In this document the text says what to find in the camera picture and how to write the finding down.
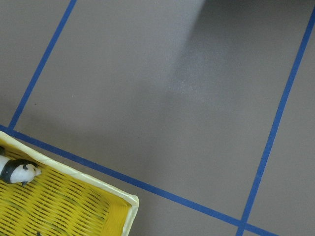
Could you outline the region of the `toy panda figure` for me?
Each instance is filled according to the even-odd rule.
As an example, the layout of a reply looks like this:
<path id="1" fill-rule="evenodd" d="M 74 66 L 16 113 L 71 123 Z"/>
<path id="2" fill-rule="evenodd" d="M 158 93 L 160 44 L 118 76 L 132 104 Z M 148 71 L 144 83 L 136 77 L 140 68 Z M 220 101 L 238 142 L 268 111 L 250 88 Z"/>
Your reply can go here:
<path id="1" fill-rule="evenodd" d="M 39 176 L 42 171 L 35 162 L 26 159 L 10 159 L 5 156 L 5 148 L 0 147 L 0 179 L 7 184 L 21 183 L 25 186 Z"/>

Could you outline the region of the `yellow woven basket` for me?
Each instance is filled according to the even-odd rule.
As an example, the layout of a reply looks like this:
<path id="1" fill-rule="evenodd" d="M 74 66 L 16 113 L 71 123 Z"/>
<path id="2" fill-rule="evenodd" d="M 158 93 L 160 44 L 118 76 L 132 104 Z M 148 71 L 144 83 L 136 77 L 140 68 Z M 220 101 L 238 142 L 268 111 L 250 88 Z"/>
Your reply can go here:
<path id="1" fill-rule="evenodd" d="M 2 153 L 34 162 L 41 174 L 22 184 L 0 183 L 3 236 L 127 236 L 137 196 L 55 161 L 0 134 Z"/>

